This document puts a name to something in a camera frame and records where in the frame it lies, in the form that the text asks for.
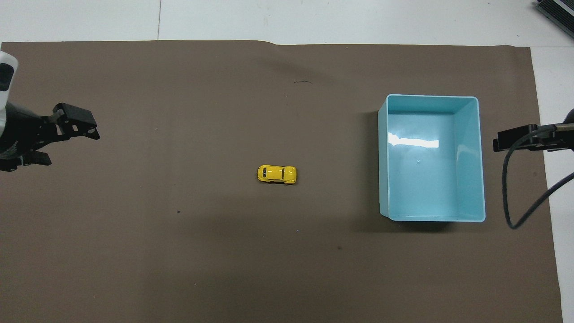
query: brown mat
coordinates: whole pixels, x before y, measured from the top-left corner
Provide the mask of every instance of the brown mat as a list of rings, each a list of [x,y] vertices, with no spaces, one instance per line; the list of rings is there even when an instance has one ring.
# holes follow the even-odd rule
[[[545,204],[518,231],[497,131],[537,123],[528,48],[255,41],[3,43],[10,100],[90,109],[102,139],[0,174],[2,322],[560,322]],[[480,101],[487,219],[378,213],[390,93]],[[298,167],[295,186],[258,182]],[[511,209],[546,188],[511,161]]]

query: light blue container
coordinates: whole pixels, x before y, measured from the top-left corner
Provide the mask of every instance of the light blue container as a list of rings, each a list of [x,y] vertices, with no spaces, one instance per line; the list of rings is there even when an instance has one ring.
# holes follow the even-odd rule
[[[386,98],[379,110],[379,205],[395,221],[484,221],[477,98]]]

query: white tile surface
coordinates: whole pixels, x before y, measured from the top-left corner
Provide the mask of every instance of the white tile surface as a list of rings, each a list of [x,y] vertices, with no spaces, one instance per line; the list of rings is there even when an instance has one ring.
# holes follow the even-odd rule
[[[532,48],[540,121],[553,124],[574,109],[574,48]],[[572,151],[544,152],[548,187],[574,172]],[[574,322],[574,182],[550,196],[564,322]]]
[[[0,41],[157,39],[160,0],[1,0]]]
[[[160,39],[573,46],[529,0],[162,0]]]

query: black cable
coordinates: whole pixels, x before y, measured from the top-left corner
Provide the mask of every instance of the black cable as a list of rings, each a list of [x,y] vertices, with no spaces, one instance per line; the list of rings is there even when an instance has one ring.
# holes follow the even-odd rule
[[[510,160],[510,156],[520,145],[522,145],[525,141],[530,140],[532,137],[536,136],[537,134],[541,134],[541,133],[545,133],[545,132],[551,132],[551,131],[555,131],[555,130],[556,130],[556,126],[554,126],[554,125],[540,126],[537,130],[532,131],[531,133],[522,136],[514,144],[512,144],[512,146],[508,149],[508,153],[506,154],[506,157],[504,159],[504,163],[502,165],[502,203],[504,206],[504,214],[506,217],[506,223],[508,224],[508,226],[511,229],[518,229],[530,217],[530,215],[532,215],[532,213],[540,206],[540,204],[542,204],[544,201],[546,201],[546,199],[552,193],[554,193],[560,187],[562,187],[563,185],[565,185],[566,183],[568,183],[569,181],[574,179],[574,172],[571,173],[570,175],[562,178],[558,183],[554,184],[551,188],[549,188],[546,192],[544,192],[544,194],[542,196],[540,196],[536,200],[536,202],[534,202],[534,204],[532,204],[532,206],[530,208],[528,208],[526,213],[524,213],[524,215],[520,218],[520,220],[518,220],[518,222],[516,222],[516,224],[512,224],[512,221],[510,220],[510,213],[508,211],[508,196],[507,196],[507,185],[506,185],[506,177],[508,174],[508,162]]]

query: yellow toy car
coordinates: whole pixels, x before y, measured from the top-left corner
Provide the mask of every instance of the yellow toy car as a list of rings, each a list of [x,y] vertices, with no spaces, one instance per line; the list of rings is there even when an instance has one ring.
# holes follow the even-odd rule
[[[257,170],[257,179],[266,183],[295,184],[297,169],[293,166],[261,165]]]

